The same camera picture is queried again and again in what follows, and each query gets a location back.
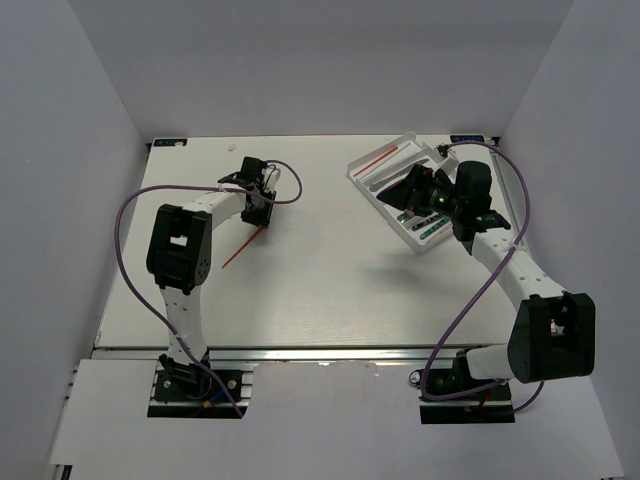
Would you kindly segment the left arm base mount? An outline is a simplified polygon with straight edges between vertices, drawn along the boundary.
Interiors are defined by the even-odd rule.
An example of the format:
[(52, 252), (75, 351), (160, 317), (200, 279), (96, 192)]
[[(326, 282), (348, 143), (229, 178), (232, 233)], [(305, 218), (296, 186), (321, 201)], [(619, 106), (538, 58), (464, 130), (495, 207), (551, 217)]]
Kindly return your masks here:
[(148, 418), (240, 419), (248, 408), (248, 371), (217, 369), (223, 386), (195, 364), (176, 363), (166, 354), (152, 383)]

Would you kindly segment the black handled silver fork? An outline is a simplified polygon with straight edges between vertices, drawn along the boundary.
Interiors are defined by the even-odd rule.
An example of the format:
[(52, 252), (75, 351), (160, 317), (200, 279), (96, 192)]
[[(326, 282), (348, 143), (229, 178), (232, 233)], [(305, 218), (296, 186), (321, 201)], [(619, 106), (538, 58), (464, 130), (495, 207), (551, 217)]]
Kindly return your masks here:
[(440, 220), (448, 220), (448, 217), (444, 217), (442, 215), (436, 215), (436, 216), (431, 216), (419, 223), (416, 223), (415, 225), (413, 225), (411, 227), (411, 231), (416, 232), (418, 230), (421, 230), (423, 228), (426, 228), (428, 225), (434, 224)]

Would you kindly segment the ornate silver table knife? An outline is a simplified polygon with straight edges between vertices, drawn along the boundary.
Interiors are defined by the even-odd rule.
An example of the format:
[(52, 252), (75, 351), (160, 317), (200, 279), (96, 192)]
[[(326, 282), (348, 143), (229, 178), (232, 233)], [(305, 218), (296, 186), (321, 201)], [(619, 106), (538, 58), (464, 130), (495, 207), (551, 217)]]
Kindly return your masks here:
[(383, 188), (385, 185), (388, 185), (392, 180), (398, 180), (398, 179), (402, 179), (404, 178), (412, 169), (412, 166), (406, 167), (396, 173), (394, 173), (393, 175), (384, 178), (382, 180), (379, 180), (375, 183), (372, 183), (368, 189), (371, 192), (377, 192), (378, 190), (380, 190), (381, 188)]

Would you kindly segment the clear chopstick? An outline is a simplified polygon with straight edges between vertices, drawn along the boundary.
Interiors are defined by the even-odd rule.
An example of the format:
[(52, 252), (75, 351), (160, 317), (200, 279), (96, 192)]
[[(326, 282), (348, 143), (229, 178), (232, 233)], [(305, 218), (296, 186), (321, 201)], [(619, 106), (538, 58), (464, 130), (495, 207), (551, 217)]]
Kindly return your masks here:
[(371, 178), (372, 176), (375, 176), (376, 174), (381, 173), (387, 167), (391, 167), (396, 163), (398, 163), (399, 161), (404, 160), (412, 153), (412, 150), (413, 148), (409, 144), (399, 147), (397, 151), (393, 152), (390, 156), (386, 157), (385, 159), (381, 160), (379, 163), (374, 165), (370, 171), (365, 172), (363, 176), (360, 178), (360, 181), (364, 182), (369, 178)]

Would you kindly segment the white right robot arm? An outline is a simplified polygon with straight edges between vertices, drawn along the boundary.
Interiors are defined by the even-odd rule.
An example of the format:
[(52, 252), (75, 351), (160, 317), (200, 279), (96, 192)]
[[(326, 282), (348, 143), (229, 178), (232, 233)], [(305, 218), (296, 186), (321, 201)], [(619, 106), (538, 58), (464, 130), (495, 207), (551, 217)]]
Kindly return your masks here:
[(491, 273), (516, 317), (507, 343), (468, 350), (451, 374), (453, 390), (472, 399), (488, 380), (522, 383), (590, 375), (595, 366), (593, 300), (547, 276), (511, 237), (508, 221), (491, 206), (490, 168), (464, 161), (456, 178), (421, 165), (377, 198), (398, 210), (449, 218), (455, 238)]

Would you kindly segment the orange chopstick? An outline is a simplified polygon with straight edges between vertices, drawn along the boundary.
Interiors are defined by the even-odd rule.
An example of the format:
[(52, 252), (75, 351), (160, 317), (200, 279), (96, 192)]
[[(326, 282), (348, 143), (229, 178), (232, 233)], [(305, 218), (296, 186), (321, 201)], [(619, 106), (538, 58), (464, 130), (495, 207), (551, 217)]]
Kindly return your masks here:
[(233, 260), (235, 260), (264, 230), (265, 227), (258, 227), (249, 238), (222, 264), (221, 269), (225, 269)]
[(360, 170), (358, 170), (356, 173), (354, 173), (353, 176), (356, 177), (356, 176), (362, 174), (363, 172), (369, 170), (371, 167), (377, 165), (382, 160), (385, 160), (387, 157), (389, 157), (390, 155), (394, 154), (398, 149), (399, 149), (398, 145), (393, 146), (392, 148), (390, 148), (388, 151), (386, 151), (385, 153), (380, 155), (375, 160), (370, 161), (368, 164), (366, 164), (364, 167), (362, 167)]

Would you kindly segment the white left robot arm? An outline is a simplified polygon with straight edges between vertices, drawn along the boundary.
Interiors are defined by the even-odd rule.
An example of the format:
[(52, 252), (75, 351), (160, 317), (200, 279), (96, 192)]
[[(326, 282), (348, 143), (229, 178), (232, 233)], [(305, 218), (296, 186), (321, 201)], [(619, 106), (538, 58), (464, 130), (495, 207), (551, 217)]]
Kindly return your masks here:
[(157, 211), (146, 267), (175, 329), (166, 356), (187, 365), (178, 373), (176, 384), (188, 398), (202, 398), (211, 387), (211, 374), (192, 363), (204, 362), (208, 354), (200, 290), (212, 268), (212, 233), (235, 215), (247, 224), (267, 227), (279, 178), (279, 168), (246, 157), (238, 172), (220, 179), (217, 191), (183, 205), (164, 204)]

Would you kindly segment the teal handled silver fork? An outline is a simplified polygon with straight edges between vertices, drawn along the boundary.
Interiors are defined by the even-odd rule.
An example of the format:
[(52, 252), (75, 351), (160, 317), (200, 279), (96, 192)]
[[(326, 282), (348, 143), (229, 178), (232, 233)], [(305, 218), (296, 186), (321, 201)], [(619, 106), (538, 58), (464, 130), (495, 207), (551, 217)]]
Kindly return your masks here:
[(430, 228), (428, 228), (426, 231), (424, 231), (421, 235), (420, 235), (420, 239), (421, 240), (425, 240), (428, 237), (430, 237), (431, 235), (433, 235), (435, 232), (437, 232), (438, 230), (440, 230), (441, 228), (447, 226), (449, 224), (448, 220), (442, 220), (438, 223), (433, 224)]

